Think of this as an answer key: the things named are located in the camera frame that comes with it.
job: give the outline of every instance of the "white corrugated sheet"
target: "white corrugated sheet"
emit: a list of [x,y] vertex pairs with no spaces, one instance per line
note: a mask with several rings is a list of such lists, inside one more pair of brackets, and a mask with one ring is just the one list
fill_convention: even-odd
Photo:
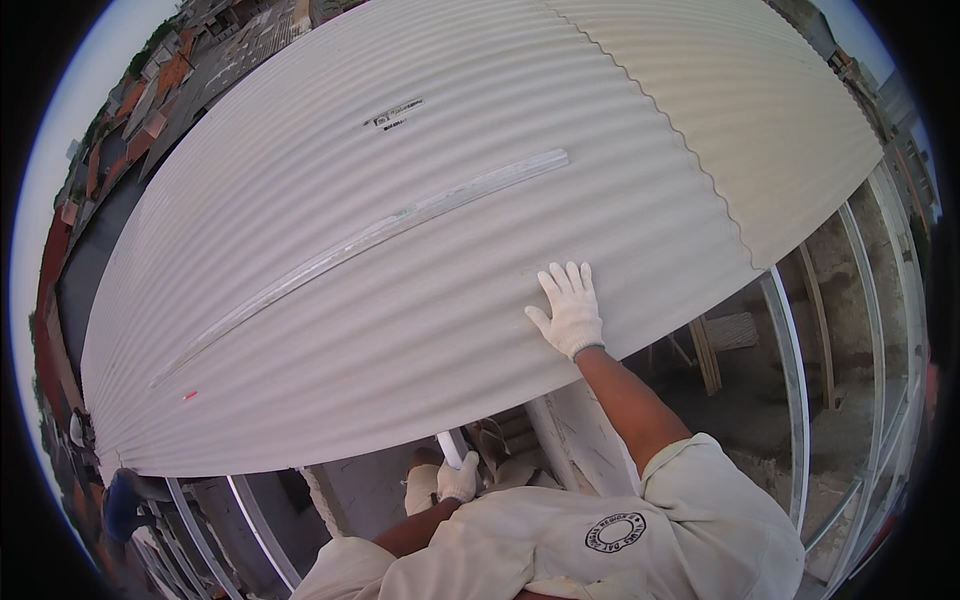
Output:
[[768,269],[882,158],[860,107],[761,0],[544,0],[652,96]]
[[[555,149],[566,166],[404,230],[178,363],[355,233]],[[98,454],[152,475],[279,469],[540,396],[579,374],[523,307],[548,308],[537,271],[571,259],[593,265],[615,357],[759,273],[682,136],[574,26],[527,1],[374,0],[251,73],[143,195],[84,345]]]

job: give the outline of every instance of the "circular emblem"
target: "circular emblem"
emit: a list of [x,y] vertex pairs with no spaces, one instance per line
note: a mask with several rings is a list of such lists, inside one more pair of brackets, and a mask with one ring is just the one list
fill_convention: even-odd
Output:
[[587,532],[584,543],[597,552],[619,552],[640,539],[647,522],[640,513],[617,513],[610,515]]

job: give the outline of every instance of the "person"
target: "person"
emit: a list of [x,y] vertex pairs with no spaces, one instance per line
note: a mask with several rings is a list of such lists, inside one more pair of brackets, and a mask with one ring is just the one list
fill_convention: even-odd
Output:
[[104,531],[113,541],[126,543],[140,527],[157,526],[153,512],[143,506],[145,500],[172,502],[173,497],[162,478],[144,477],[130,468],[116,470],[101,507]]
[[[639,495],[591,496],[520,477],[475,498],[476,452],[460,470],[421,454],[409,473],[410,515],[372,541],[330,541],[294,600],[794,596],[804,547],[789,517],[711,436],[692,435],[606,353],[590,266],[549,269],[538,277],[552,319],[531,306],[526,314],[580,368],[636,463]],[[424,500],[428,471],[436,503]]]

